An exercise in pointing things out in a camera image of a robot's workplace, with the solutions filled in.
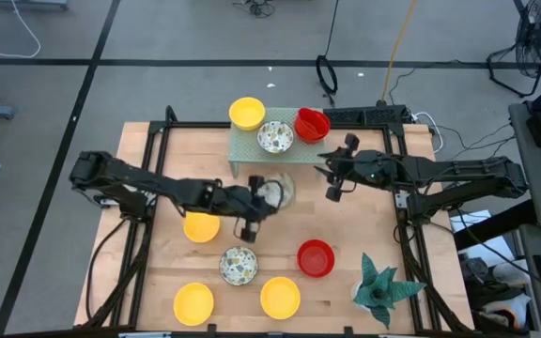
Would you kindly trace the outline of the speckled terrazzo mini bowl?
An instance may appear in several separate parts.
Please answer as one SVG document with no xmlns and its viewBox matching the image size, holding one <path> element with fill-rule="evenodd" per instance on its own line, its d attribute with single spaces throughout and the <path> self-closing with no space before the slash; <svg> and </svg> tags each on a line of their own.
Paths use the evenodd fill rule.
<svg viewBox="0 0 541 338">
<path fill-rule="evenodd" d="M 283 209 L 295 200 L 295 182 L 287 173 L 265 177 L 256 195 L 262 197 L 272 207 Z"/>
<path fill-rule="evenodd" d="M 221 277 L 228 284 L 246 285 L 257 275 L 257 256 L 249 248 L 231 247 L 221 255 L 219 270 Z"/>
<path fill-rule="evenodd" d="M 288 151 L 294 143 L 293 129 L 285 122 L 270 121 L 257 131 L 256 140 L 260 147 L 271 153 L 280 154 Z"/>
</svg>

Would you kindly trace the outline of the green fake plant white pot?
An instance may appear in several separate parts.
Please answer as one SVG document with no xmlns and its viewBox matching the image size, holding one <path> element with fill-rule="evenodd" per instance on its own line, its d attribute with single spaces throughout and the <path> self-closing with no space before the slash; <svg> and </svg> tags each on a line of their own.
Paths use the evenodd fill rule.
<svg viewBox="0 0 541 338">
<path fill-rule="evenodd" d="M 399 301 L 416 296 L 426 284 L 412 281 L 396 281 L 397 268 L 387 267 L 378 271 L 373 260 L 362 253 L 362 280 L 354 288 L 353 302 L 368 310 L 387 330 L 391 326 L 390 310 Z"/>
</svg>

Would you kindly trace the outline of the black floor fan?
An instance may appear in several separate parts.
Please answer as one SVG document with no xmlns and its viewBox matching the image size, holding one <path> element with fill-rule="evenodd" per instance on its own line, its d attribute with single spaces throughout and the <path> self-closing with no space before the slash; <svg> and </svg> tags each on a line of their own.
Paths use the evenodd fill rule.
<svg viewBox="0 0 541 338">
<path fill-rule="evenodd" d="M 533 95 L 541 80 L 541 0 L 512 0 L 518 12 L 518 27 L 514 44 L 490 54 L 487 59 L 489 80 L 520 98 Z M 509 84 L 496 78 L 494 72 L 494 58 L 501 61 L 511 52 L 515 53 L 516 65 L 519 72 L 528 78 L 534 79 L 532 90 L 523 93 Z"/>
</svg>

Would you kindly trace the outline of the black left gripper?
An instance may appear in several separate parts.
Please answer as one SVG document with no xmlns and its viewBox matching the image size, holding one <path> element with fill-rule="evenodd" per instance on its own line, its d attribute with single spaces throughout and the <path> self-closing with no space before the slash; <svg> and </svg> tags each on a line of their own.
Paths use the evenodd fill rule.
<svg viewBox="0 0 541 338">
<path fill-rule="evenodd" d="M 235 226 L 236 237 L 244 242 L 255 242 L 261 222 L 279 213 L 280 206 L 274 201 L 268 202 L 258 195 L 265 183 L 261 176 L 249 176 L 248 186 L 223 186 L 220 179 L 215 179 L 213 210 L 219 216 L 235 217 L 245 221 L 242 228 Z"/>
</svg>

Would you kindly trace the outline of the green perforated metal shelf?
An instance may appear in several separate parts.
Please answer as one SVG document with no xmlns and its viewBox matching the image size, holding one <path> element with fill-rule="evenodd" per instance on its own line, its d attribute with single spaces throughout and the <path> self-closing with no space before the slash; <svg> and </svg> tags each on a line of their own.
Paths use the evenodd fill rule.
<svg viewBox="0 0 541 338">
<path fill-rule="evenodd" d="M 230 125 L 228 162 L 233 178 L 239 175 L 241 163 L 288 163 L 323 164 L 318 154 L 325 153 L 325 141 L 313 145 L 303 142 L 298 136 L 290 149 L 281 154 L 270 154 L 257 143 L 257 131 L 243 131 Z"/>
</svg>

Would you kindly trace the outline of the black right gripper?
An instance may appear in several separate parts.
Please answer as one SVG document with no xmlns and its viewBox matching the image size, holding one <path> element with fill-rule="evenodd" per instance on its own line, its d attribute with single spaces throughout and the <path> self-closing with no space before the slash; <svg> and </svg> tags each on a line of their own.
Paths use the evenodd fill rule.
<svg viewBox="0 0 541 338">
<path fill-rule="evenodd" d="M 327 169 L 314 168 L 330 184 L 326 197 L 339 202 L 343 193 L 353 192 L 357 185 L 384 191 L 394 190 L 395 162 L 377 150 L 358 150 L 360 139 L 353 133 L 345 137 L 345 147 L 333 152 L 320 153 Z"/>
</svg>

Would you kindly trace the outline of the black power strip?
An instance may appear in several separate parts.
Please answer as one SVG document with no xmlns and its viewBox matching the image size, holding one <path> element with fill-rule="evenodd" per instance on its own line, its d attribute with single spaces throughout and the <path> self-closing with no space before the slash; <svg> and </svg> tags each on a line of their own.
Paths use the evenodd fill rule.
<svg viewBox="0 0 541 338">
<path fill-rule="evenodd" d="M 324 109 L 323 113 L 333 125 L 385 125 L 409 124 L 412 117 L 405 105 L 364 106 Z"/>
</svg>

